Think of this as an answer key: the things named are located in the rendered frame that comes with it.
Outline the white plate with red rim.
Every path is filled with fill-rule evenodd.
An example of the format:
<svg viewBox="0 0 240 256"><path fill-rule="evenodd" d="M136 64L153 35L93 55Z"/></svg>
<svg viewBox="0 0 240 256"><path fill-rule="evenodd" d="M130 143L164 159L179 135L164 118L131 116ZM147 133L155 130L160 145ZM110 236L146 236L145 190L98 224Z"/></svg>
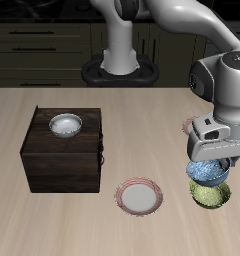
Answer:
<svg viewBox="0 0 240 256"><path fill-rule="evenodd" d="M122 182L114 194L117 206L132 216L147 216L162 205L164 196L161 188L151 179L130 178Z"/></svg>

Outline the green bowl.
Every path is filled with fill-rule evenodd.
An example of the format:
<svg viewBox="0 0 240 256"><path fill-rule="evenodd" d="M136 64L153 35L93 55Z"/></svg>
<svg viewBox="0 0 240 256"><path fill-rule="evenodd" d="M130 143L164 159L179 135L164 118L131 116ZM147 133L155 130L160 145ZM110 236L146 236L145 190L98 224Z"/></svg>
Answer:
<svg viewBox="0 0 240 256"><path fill-rule="evenodd" d="M206 187L191 180L189 191L193 200L203 208L217 209L226 204L231 198L231 190L226 182L215 187Z"/></svg>

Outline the small red rimmed dish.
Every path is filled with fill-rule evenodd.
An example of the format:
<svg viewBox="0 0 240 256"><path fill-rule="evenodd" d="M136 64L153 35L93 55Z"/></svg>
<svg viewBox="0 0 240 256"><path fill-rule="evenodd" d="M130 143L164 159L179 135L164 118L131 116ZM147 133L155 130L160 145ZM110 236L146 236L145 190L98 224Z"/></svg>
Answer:
<svg viewBox="0 0 240 256"><path fill-rule="evenodd" d="M188 119L183 121L183 123L182 123L182 131L186 135L189 135L190 132L192 131L192 122L193 122L194 119L196 119L196 116L190 117L190 118L188 118Z"/></svg>

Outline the white bowl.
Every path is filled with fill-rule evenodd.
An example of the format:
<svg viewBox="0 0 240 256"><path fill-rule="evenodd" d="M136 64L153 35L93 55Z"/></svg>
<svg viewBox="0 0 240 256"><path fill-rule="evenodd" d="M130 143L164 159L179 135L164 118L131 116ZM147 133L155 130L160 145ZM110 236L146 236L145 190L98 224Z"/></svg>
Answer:
<svg viewBox="0 0 240 256"><path fill-rule="evenodd" d="M75 114L59 114L50 120L49 128L54 136L68 139L76 136L81 131L82 120Z"/></svg>

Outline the blue bowl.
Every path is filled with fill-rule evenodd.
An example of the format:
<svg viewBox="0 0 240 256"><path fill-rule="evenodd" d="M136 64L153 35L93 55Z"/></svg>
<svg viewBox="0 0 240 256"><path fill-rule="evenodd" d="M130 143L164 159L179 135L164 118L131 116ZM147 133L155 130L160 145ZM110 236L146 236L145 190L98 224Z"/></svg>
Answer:
<svg viewBox="0 0 240 256"><path fill-rule="evenodd" d="M186 167L186 173L198 185L216 187L226 180L230 166L229 158L200 162L190 161Z"/></svg>

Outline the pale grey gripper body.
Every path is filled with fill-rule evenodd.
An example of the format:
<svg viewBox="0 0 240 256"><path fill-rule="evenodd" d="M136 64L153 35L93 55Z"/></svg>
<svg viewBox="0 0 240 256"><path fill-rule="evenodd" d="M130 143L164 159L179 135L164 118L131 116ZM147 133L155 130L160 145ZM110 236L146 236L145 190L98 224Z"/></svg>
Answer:
<svg viewBox="0 0 240 256"><path fill-rule="evenodd" d="M188 137L187 154L193 162L237 157L240 156L240 139L221 139L217 130L201 135L192 130Z"/></svg>

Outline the dark wooden cabinet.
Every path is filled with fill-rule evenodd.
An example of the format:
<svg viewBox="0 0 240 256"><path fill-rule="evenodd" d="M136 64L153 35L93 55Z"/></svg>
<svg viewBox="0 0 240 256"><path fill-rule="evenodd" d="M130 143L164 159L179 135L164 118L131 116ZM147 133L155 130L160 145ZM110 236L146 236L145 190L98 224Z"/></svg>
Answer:
<svg viewBox="0 0 240 256"><path fill-rule="evenodd" d="M74 137L54 136L50 120L71 113L82 120ZM36 108L20 150L33 193L98 193L102 152L102 112L99 108Z"/></svg>

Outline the dark kitchen cupboards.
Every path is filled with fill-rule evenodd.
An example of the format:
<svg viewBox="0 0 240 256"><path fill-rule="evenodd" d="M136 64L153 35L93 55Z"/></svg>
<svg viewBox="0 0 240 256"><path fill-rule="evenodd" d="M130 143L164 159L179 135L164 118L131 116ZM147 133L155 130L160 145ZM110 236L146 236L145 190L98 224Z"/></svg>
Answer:
<svg viewBox="0 0 240 256"><path fill-rule="evenodd" d="M133 25L133 48L155 63L156 87L186 87L206 39ZM82 66L108 44L104 23L0 23L0 87L84 87Z"/></svg>

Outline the flat black base plate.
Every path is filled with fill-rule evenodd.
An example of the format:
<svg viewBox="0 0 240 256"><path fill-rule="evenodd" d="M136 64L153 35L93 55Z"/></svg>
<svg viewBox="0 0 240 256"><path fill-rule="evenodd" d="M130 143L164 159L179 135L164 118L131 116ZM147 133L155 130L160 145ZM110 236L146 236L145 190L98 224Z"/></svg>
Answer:
<svg viewBox="0 0 240 256"><path fill-rule="evenodd" d="M127 75L113 75L100 67L104 57L95 54L82 67L81 76L91 88L151 88L159 78L159 69L145 54L138 54L139 69Z"/></svg>

